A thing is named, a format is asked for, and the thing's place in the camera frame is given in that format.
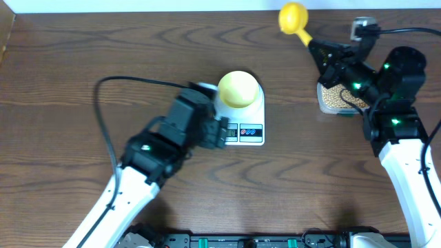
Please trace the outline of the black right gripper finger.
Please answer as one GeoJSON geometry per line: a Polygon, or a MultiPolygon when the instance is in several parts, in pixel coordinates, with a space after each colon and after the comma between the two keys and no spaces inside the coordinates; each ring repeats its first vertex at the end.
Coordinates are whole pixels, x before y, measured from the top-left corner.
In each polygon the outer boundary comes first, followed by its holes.
{"type": "Polygon", "coordinates": [[[311,40],[312,54],[354,55],[354,48],[344,43],[336,43],[321,39],[311,40]]]}
{"type": "Polygon", "coordinates": [[[324,74],[327,70],[338,72],[341,70],[341,62],[338,61],[340,55],[337,54],[312,54],[311,41],[308,45],[308,50],[312,55],[314,62],[320,74],[324,74]]]}

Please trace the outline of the yellow measuring scoop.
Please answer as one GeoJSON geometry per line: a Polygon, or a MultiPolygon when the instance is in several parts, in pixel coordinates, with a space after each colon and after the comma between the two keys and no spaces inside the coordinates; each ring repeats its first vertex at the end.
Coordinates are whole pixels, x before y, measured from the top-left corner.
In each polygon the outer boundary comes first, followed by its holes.
{"type": "Polygon", "coordinates": [[[286,3],[278,14],[278,25],[284,34],[295,34],[305,47],[308,47],[312,36],[305,30],[309,20],[306,7],[301,3],[286,3]]]}

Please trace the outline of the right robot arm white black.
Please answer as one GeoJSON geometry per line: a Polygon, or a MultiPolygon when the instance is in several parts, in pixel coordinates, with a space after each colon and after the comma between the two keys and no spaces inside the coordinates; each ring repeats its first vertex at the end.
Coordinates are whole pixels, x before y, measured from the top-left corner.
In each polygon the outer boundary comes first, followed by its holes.
{"type": "Polygon", "coordinates": [[[414,107],[425,82],[426,59],[408,46],[392,49],[379,71],[365,63],[369,48],[313,39],[308,44],[329,89],[341,84],[363,100],[363,133],[387,171],[409,230],[412,247],[440,246],[440,179],[430,143],[414,107]]]}

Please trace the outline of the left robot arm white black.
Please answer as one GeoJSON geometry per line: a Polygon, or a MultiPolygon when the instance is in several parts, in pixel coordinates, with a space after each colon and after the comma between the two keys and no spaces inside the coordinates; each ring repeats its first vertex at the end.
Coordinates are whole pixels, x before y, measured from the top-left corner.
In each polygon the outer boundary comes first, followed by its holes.
{"type": "Polygon", "coordinates": [[[139,212],[156,198],[199,146],[223,148],[225,117],[215,117],[216,90],[184,88],[167,116],[151,121],[125,147],[116,173],[66,247],[113,247],[139,212]]]}

